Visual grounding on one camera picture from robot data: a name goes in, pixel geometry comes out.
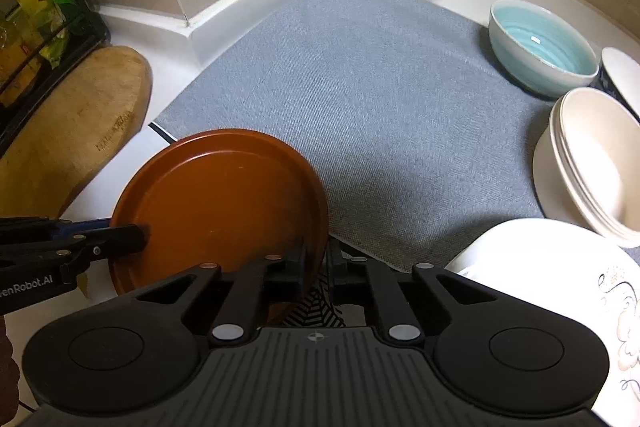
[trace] terracotta plate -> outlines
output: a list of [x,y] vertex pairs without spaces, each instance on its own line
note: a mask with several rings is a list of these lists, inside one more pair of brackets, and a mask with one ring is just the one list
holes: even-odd
[[118,201],[112,226],[148,228],[145,250],[110,261],[121,294],[206,261],[237,270],[303,238],[306,285],[322,263],[328,211],[311,165],[266,134],[221,129],[151,158]]

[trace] screw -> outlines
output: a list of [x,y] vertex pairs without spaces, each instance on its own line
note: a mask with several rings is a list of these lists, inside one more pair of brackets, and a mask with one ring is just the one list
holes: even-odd
[[237,324],[220,324],[211,333],[219,341],[234,341],[244,335],[244,330]]
[[420,330],[411,324],[397,324],[389,328],[389,336],[396,341],[412,341],[420,336]]

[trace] food package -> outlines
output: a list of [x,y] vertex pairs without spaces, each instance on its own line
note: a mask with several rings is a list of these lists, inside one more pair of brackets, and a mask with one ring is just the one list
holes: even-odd
[[33,86],[40,69],[38,57],[32,58],[9,82],[12,74],[31,55],[31,48],[20,36],[15,26],[0,20],[0,104],[9,107],[17,98]]
[[[65,21],[62,12],[53,0],[17,1],[27,15],[30,25],[37,29],[43,39],[47,39],[51,34],[54,34]],[[67,41],[68,32],[64,29],[41,50],[40,54],[51,63],[53,68],[59,65],[60,57],[62,57]]]

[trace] white bowl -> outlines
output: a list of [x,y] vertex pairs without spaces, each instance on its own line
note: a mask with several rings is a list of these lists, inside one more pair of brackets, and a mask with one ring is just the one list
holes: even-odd
[[616,48],[602,50],[602,89],[640,118],[640,64]]
[[640,425],[640,267],[590,230],[516,219],[482,234],[447,269],[572,318],[599,336],[609,376],[593,411],[609,425]]
[[619,102],[591,88],[559,107],[568,165],[599,213],[640,237],[640,124]]
[[[636,247],[640,245],[640,232],[626,227],[608,212],[606,208],[603,208],[603,206],[598,203],[594,194],[590,192],[589,187],[584,183],[583,177],[580,175],[578,166],[568,147],[566,136],[562,131],[560,114],[562,113],[562,104],[565,99],[566,96],[558,101],[558,110],[554,111],[554,119],[553,123],[550,124],[550,128],[554,129],[554,151],[568,190],[573,195],[574,202],[582,208],[584,217],[590,222],[593,230],[604,237],[610,237],[619,247]],[[610,169],[610,162],[606,161],[606,163]],[[605,192],[606,196],[616,194],[615,190],[611,190],[609,194],[607,194],[606,190]],[[619,204],[619,202],[616,202],[611,206],[615,207]]]
[[622,247],[634,247],[635,240],[620,238],[601,217],[591,211],[580,192],[577,183],[562,159],[562,148],[557,131],[557,113],[560,100],[554,105],[549,117],[549,126],[542,134],[533,155],[533,183],[538,201],[545,217],[557,219],[594,230]]
[[496,1],[489,38],[507,71],[545,96],[558,98],[588,86],[598,74],[598,58],[587,40],[565,20],[526,1]]

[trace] gray mat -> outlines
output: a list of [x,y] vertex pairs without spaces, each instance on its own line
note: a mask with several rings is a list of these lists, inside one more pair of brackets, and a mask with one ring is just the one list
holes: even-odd
[[291,144],[324,182],[331,231],[407,270],[542,217],[531,161],[549,110],[507,80],[485,28],[427,1],[288,0],[157,122]]

